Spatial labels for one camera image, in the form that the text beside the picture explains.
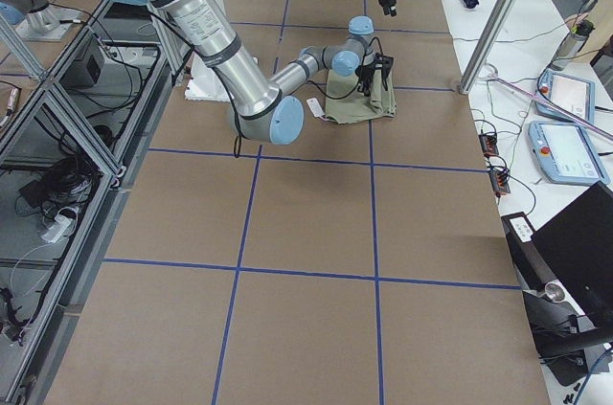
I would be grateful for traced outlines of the third grey robot arm base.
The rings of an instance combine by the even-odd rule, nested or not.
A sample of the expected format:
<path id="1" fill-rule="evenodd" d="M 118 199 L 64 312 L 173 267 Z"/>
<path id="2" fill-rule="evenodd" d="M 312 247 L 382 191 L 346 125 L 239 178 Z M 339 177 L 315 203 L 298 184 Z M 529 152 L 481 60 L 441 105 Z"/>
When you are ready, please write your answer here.
<path id="1" fill-rule="evenodd" d="M 49 0 L 1 0 L 1 15 L 29 41 L 59 42 L 69 28 Z"/>

